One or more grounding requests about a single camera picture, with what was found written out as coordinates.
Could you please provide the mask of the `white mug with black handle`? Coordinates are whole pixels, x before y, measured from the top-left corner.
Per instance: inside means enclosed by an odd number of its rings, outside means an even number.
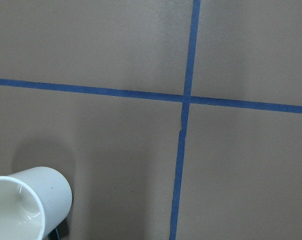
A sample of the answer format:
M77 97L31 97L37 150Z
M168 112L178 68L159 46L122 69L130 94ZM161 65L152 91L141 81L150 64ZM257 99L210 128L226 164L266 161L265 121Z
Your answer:
M0 176L0 240L42 240L68 215L72 190L57 170L40 166Z

